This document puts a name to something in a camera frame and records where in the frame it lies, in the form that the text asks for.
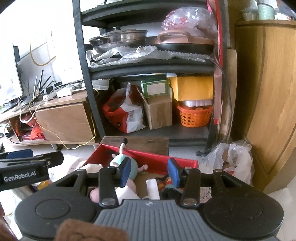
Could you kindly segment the green white box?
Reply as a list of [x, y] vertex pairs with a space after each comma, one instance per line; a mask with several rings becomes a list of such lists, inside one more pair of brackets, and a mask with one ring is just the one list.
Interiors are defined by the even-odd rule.
[[169, 94], [169, 80], [162, 79], [146, 79], [140, 82], [141, 90], [145, 98], [168, 95]]

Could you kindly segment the yellow cardboard box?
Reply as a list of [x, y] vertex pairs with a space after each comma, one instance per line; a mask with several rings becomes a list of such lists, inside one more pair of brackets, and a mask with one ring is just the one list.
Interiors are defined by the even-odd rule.
[[214, 80], [211, 76], [170, 77], [169, 80], [177, 101], [214, 98]]

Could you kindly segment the white foam block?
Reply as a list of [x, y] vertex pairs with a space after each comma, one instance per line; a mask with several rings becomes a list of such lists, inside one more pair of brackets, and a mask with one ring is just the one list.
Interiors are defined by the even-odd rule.
[[151, 200], [160, 200], [159, 189], [156, 179], [146, 180], [147, 194]]

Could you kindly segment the floral pink cloth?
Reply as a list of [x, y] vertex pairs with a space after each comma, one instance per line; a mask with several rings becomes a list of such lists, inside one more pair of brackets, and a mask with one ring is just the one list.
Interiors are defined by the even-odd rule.
[[83, 158], [78, 158], [76, 161], [74, 161], [74, 163], [69, 167], [68, 169], [68, 174], [74, 172], [75, 170], [80, 169], [82, 166], [85, 165], [85, 163], [87, 162], [86, 159]]

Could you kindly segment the red white plastic bag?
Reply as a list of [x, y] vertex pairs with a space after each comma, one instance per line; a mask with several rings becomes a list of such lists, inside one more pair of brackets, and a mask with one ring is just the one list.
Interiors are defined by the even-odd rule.
[[123, 133], [145, 128], [142, 97], [136, 85], [128, 83], [116, 90], [102, 109], [105, 117]]

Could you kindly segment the orange plastic basket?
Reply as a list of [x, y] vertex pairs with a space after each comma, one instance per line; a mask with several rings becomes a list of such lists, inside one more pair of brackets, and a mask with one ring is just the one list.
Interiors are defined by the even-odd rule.
[[213, 106], [188, 107], [177, 103], [181, 124], [188, 128], [199, 128], [206, 126], [211, 118]]

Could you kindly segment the mint green cup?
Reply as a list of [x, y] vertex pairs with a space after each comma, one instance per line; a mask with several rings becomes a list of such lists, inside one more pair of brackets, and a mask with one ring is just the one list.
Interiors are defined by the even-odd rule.
[[265, 3], [258, 3], [258, 16], [259, 20], [274, 20], [275, 9]]

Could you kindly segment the black red toy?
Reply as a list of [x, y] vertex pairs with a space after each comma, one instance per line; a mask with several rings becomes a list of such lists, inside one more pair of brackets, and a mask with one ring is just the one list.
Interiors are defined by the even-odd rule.
[[183, 188], [176, 188], [169, 177], [165, 175], [164, 177], [156, 178], [158, 185], [158, 191], [160, 199], [170, 200], [170, 199], [179, 199], [183, 194]]

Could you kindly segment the wooden tv stand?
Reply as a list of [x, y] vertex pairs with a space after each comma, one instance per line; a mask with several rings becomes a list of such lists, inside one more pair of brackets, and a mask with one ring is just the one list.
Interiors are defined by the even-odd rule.
[[10, 134], [4, 140], [15, 146], [96, 145], [100, 141], [85, 90], [35, 104], [30, 110], [2, 113], [1, 133]]

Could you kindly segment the wooden cabinet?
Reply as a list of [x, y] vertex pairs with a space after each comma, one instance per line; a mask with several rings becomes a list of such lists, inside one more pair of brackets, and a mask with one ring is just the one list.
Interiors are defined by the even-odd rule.
[[295, 22], [239, 21], [233, 134], [252, 145], [255, 188], [271, 193], [295, 176]]

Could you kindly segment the pink patterned plastic bag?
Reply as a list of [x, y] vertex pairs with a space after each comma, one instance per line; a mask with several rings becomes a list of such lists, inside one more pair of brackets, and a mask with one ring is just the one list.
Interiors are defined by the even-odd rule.
[[162, 22], [162, 29], [183, 30], [192, 36], [210, 39], [215, 39], [218, 33], [213, 13], [196, 6], [186, 6], [169, 12]]

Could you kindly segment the bubble wrap sheet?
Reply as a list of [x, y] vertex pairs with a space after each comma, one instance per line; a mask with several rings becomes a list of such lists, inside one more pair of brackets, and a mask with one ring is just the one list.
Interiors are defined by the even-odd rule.
[[94, 49], [86, 51], [86, 61], [90, 68], [140, 63], [145, 60], [171, 60], [174, 58], [201, 63], [211, 59], [209, 55], [205, 54], [163, 51], [151, 45], [138, 48], [115, 47], [103, 54], [97, 53]]

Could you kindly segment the red cardboard box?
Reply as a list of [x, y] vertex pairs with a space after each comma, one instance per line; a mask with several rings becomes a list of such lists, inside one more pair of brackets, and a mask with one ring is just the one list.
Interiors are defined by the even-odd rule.
[[[104, 167], [108, 166], [112, 160], [111, 154], [118, 153], [118, 151], [119, 147], [100, 144], [85, 163], [101, 164]], [[124, 149], [123, 153], [134, 158], [138, 166], [148, 165], [147, 173], [143, 175], [139, 174], [134, 180], [137, 187], [137, 195], [140, 198], [147, 196], [146, 180], [165, 176], [167, 174], [167, 162], [170, 157], [132, 149]]]

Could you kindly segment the pink pig plush toy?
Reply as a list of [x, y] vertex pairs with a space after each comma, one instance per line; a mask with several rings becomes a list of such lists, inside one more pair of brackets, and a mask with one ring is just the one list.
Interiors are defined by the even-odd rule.
[[121, 203], [124, 199], [139, 199], [137, 195], [137, 187], [134, 180], [138, 173], [144, 172], [148, 169], [148, 165], [139, 166], [137, 161], [124, 154], [123, 149], [127, 144], [127, 139], [124, 138], [119, 147], [119, 154], [112, 155], [112, 160], [109, 166], [100, 169], [99, 187], [90, 192], [90, 199], [95, 202], [103, 202], [107, 199], [101, 197], [102, 191], [111, 191], [111, 198], [114, 197]]

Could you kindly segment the black metal shelf rack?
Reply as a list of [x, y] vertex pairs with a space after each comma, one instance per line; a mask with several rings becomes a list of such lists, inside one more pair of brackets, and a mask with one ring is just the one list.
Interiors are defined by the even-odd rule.
[[[112, 27], [125, 24], [152, 23], [164, 17], [169, 11], [185, 5], [185, 1], [120, 1], [81, 11], [80, 1], [73, 1], [74, 28], [81, 71], [100, 140], [106, 136], [118, 136], [120, 132], [111, 125], [102, 111], [102, 105], [110, 97], [111, 93], [108, 91], [95, 95], [92, 84], [95, 79], [109, 78], [112, 88], [116, 88], [121, 81], [135, 82], [137, 77], [142, 78], [151, 74], [177, 73], [193, 75], [219, 72], [222, 75], [221, 77], [216, 77], [214, 86], [218, 89], [222, 99], [230, 100], [230, 85], [225, 76], [228, 14], [225, 1], [215, 1], [211, 4], [211, 8], [215, 11], [218, 25], [218, 52], [212, 60], [206, 60], [204, 63], [201, 63], [175, 58], [171, 60], [145, 60], [140, 63], [94, 69], [88, 67], [86, 51], [89, 47], [84, 43], [83, 26], [108, 31]], [[231, 125], [227, 124], [225, 131], [219, 127], [221, 115], [227, 110], [232, 110], [232, 105], [223, 104], [221, 100], [217, 100], [215, 101], [215, 108], [210, 123], [206, 127], [193, 130], [174, 123], [162, 131], [151, 131], [144, 128], [136, 132], [135, 135], [167, 137], [174, 146], [202, 146], [208, 152], [218, 144], [227, 142], [229, 139]]]

